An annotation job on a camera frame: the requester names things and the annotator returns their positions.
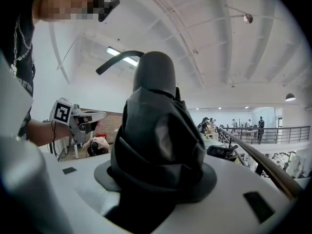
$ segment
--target person's arm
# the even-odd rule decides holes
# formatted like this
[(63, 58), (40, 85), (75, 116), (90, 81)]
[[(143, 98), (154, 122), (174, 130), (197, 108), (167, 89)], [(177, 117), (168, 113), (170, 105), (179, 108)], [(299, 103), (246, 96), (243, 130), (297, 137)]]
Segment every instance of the person's arm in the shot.
[(34, 0), (33, 23), (69, 19), (71, 14), (79, 14), (92, 4), (93, 0)]
[[(31, 119), (27, 124), (27, 133), (29, 140), (37, 146), (44, 146), (53, 141), (53, 130), (50, 122), (42, 123)], [(71, 136), (69, 127), (61, 123), (56, 123), (55, 133), (55, 140)]]

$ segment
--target table surface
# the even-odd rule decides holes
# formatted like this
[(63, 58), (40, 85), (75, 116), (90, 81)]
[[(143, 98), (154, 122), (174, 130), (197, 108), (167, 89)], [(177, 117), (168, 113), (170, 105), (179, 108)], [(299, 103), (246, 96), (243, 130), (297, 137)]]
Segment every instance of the table surface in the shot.
[[(94, 178), (95, 168), (109, 160), (110, 154), (60, 163), (51, 154), (44, 154), (44, 158), (74, 233), (127, 233), (102, 217), (119, 201), (118, 193), (106, 191)], [(278, 212), (289, 203), (285, 195), (246, 167), (208, 155), (204, 162), (217, 174), (213, 191), (199, 203), (177, 205), (153, 234), (249, 234), (261, 225), (244, 193), (258, 192)], [(62, 169), (69, 167), (76, 171), (64, 175)]]

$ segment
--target metal railing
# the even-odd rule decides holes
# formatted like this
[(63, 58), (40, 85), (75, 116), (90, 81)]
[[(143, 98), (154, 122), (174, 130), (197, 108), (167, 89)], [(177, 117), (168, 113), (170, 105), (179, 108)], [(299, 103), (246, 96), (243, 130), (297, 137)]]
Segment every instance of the metal railing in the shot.
[[(232, 146), (232, 141), (235, 141), (246, 153), (248, 153), (257, 163), (256, 173), (261, 175), (262, 171), (269, 176), (272, 182), (275, 184), (277, 188), (279, 188), (285, 195), (291, 200), (294, 198), (298, 198), (299, 194), (302, 192), (302, 188), (298, 185), (298, 183), (287, 174), (282, 168), (277, 166), (273, 161), (268, 159), (265, 155), (259, 152), (257, 149), (247, 144), (238, 136), (229, 133), (228, 131), (219, 128), (219, 140), (222, 143), (227, 144), (229, 147)], [(245, 162), (242, 158), (239, 158), (239, 161), (242, 165), (246, 166)]]
[(284, 128), (227, 128), (248, 144), (279, 144), (308, 141), (310, 126)]

